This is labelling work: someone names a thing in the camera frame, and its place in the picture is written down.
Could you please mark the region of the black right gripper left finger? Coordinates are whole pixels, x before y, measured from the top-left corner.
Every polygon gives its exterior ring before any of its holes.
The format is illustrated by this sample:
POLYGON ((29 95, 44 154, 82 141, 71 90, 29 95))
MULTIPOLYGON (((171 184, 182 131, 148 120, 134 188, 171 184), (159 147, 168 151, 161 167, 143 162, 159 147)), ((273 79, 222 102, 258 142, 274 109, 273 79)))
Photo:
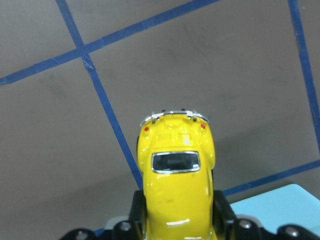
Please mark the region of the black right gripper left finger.
POLYGON ((129 212, 128 240, 144 240, 147 234, 147 206, 146 198, 142 190, 136 190, 133 195, 131 209, 129 212))

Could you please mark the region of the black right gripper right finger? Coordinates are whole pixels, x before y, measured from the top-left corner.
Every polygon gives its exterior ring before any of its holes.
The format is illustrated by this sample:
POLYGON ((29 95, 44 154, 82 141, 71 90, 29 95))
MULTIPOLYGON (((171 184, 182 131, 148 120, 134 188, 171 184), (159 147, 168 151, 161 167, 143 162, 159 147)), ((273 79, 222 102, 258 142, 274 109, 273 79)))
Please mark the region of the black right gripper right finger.
POLYGON ((213 191, 212 225, 218 240, 232 240, 236 215, 222 190, 213 191))

